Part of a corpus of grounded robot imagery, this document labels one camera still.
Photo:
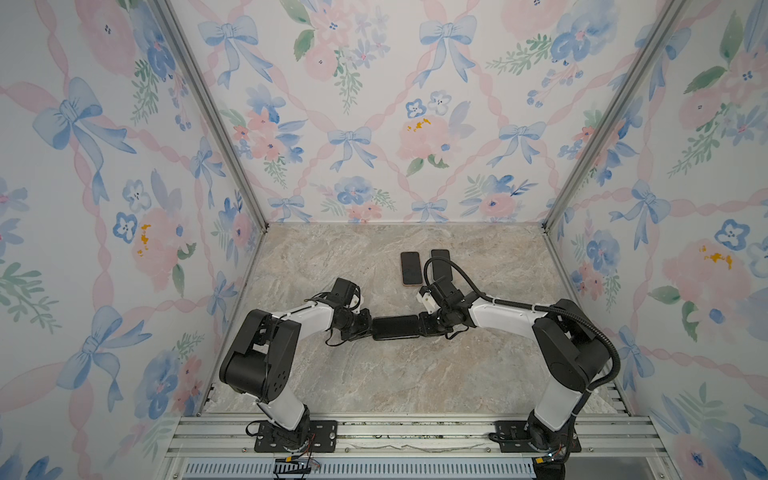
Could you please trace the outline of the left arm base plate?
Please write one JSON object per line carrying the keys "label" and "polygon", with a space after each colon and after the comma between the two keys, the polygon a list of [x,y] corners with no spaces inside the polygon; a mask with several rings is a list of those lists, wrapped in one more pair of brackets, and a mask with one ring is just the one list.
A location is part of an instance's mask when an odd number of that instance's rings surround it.
{"label": "left arm base plate", "polygon": [[263,420],[251,422],[246,427],[246,434],[254,439],[256,453],[333,453],[338,426],[335,420],[306,420],[295,430],[288,430]]}

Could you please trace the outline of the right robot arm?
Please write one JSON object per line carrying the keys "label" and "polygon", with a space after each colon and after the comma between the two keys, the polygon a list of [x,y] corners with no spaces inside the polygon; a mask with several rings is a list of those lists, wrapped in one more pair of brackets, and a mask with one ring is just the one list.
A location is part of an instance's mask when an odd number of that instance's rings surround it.
{"label": "right robot arm", "polygon": [[620,371],[614,344],[570,300],[531,305],[477,294],[440,300],[425,289],[418,299],[445,329],[495,329],[537,343],[550,379],[523,428],[523,439],[536,451],[566,451],[574,439],[576,417],[591,394]]}

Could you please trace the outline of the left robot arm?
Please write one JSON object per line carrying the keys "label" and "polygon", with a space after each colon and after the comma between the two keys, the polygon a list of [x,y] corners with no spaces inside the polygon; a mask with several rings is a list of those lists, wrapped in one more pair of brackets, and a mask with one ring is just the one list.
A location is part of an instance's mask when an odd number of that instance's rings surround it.
{"label": "left robot arm", "polygon": [[283,430],[302,428],[308,408],[288,387],[298,342],[337,329],[366,335],[372,322],[367,308],[331,306],[310,301],[287,312],[250,311],[219,369],[219,380],[257,400],[268,421]]}

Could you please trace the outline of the white-edged black phone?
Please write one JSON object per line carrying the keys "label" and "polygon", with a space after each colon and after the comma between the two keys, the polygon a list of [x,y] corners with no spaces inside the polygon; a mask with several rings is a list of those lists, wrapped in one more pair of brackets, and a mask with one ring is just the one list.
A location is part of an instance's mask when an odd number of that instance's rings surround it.
{"label": "white-edged black phone", "polygon": [[417,315],[373,318],[371,336],[375,341],[418,338],[422,335]]}

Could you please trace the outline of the purple-edged black phone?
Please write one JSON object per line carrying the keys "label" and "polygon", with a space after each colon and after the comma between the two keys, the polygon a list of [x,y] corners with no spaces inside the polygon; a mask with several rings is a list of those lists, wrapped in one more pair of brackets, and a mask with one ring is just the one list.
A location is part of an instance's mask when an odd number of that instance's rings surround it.
{"label": "purple-edged black phone", "polygon": [[423,284],[423,272],[420,255],[415,251],[406,251],[400,254],[402,283],[406,286],[419,286]]}

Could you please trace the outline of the blue-edged black phone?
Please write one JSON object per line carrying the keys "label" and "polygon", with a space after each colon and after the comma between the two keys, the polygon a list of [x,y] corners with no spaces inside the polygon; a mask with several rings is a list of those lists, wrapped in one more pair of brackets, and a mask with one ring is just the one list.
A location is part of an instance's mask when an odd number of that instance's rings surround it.
{"label": "blue-edged black phone", "polygon": [[453,280],[453,268],[447,263],[450,260],[450,252],[448,249],[432,249],[430,252],[430,259],[432,260],[432,279],[439,280]]}

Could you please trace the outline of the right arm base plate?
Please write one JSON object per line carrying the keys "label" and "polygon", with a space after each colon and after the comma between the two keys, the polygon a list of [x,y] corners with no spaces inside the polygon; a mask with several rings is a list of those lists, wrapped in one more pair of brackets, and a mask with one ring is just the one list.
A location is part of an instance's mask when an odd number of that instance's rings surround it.
{"label": "right arm base plate", "polygon": [[488,438],[499,445],[502,453],[530,453],[534,455],[565,455],[579,453],[582,447],[571,422],[560,430],[552,431],[534,420],[499,420]]}

